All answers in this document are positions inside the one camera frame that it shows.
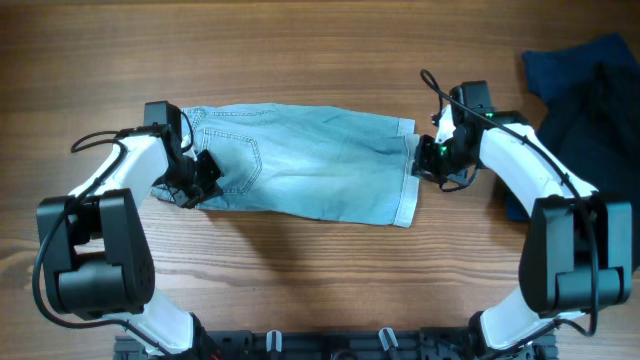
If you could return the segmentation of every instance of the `dark fabric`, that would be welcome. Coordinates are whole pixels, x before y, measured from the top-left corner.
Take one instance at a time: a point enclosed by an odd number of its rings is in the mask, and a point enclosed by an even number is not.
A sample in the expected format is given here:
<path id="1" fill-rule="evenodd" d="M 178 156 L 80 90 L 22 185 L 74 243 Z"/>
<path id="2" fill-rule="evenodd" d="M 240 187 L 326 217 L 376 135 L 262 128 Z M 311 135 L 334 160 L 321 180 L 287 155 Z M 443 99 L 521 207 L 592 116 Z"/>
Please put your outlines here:
<path id="1" fill-rule="evenodd" d="M 525 52 L 523 59 L 529 91 L 549 106 L 537 134 L 540 141 L 600 192 L 621 194 L 631 202 L 637 268 L 640 66 L 618 34 L 561 51 Z M 516 205 L 508 202 L 507 214 L 520 220 Z"/>
<path id="2" fill-rule="evenodd" d="M 618 33 L 584 45 L 558 51 L 525 51 L 522 54 L 529 92 L 549 105 L 573 86 L 593 79 L 597 63 L 640 70 Z"/>

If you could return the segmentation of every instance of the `jeans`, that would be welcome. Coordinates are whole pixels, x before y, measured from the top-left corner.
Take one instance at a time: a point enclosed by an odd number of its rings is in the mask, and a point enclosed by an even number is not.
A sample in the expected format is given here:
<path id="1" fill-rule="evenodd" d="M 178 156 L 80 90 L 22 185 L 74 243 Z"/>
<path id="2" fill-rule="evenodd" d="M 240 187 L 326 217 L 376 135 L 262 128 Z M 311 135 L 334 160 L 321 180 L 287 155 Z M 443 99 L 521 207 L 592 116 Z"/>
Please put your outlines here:
<path id="1" fill-rule="evenodd" d="M 413 120 L 328 106 L 183 109 L 196 153 L 209 150 L 223 195 L 201 210 L 278 211 L 312 219 L 408 227 L 418 196 Z M 183 135 L 189 130 L 185 120 Z M 152 195 L 171 201 L 162 187 Z"/>

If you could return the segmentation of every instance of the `jeans pocket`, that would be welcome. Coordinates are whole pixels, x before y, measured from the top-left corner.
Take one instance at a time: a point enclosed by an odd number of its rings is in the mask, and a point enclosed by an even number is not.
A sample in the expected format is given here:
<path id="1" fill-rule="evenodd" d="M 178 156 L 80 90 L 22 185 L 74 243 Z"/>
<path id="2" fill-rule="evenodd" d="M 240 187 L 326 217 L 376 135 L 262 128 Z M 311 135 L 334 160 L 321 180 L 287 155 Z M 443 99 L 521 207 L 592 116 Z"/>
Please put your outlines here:
<path id="1" fill-rule="evenodd" d="M 222 171 L 218 185 L 225 194 L 246 193 L 262 171 L 258 143 L 253 138 L 204 129 L 203 148 Z"/>

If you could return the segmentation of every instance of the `wooden table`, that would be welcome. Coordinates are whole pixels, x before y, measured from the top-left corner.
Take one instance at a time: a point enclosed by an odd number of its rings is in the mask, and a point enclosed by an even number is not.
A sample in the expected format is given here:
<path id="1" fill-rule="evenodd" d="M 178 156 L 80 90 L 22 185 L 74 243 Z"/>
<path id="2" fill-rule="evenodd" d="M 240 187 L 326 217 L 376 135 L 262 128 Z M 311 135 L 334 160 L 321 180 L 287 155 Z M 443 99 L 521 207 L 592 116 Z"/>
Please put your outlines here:
<path id="1" fill-rule="evenodd" d="M 620 31 L 640 54 L 634 2 L 69 3 L 0 8 L 5 359 L 110 358 L 117 329 L 71 331 L 37 313 L 35 209 L 84 181 L 109 151 L 72 156 L 73 141 L 140 125 L 147 101 L 334 105 L 413 118 L 417 132 L 433 135 L 437 101 L 421 68 L 444 89 L 488 80 L 494 104 L 539 123 L 545 108 L 526 91 L 523 50 Z M 456 326 L 517 284 L 526 226 L 506 220 L 495 183 L 489 171 L 455 194 L 422 183 L 409 229 L 187 211 L 153 199 L 140 216 L 157 286 L 207 329 Z M 561 358 L 640 357 L 639 316 L 634 293 L 601 313 L 596 338 L 559 331 Z"/>

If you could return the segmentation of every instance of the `wooden tabletop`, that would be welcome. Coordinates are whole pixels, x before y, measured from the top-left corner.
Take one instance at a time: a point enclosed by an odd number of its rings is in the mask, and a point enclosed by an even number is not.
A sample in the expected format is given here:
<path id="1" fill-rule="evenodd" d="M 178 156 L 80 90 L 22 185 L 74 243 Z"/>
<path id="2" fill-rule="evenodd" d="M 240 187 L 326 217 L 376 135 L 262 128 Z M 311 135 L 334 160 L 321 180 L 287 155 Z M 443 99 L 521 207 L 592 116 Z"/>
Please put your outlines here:
<path id="1" fill-rule="evenodd" d="M 66 330 L 38 314 L 35 209 L 109 152 L 70 155 L 76 139 L 140 125 L 145 102 L 333 105 L 412 118 L 433 135 L 422 68 L 444 89 L 488 80 L 496 106 L 539 124 L 546 109 L 526 91 L 522 51 L 619 31 L 640 54 L 637 2 L 82 2 L 0 7 L 3 359 L 111 357 L 118 329 Z M 507 221 L 502 193 L 490 171 L 453 194 L 423 182 L 408 229 L 154 199 L 140 216 L 157 286 L 209 330 L 401 330 L 465 325 L 516 286 L 526 225 Z M 561 359 L 640 357 L 637 292 L 600 319 L 593 339 L 559 331 Z"/>

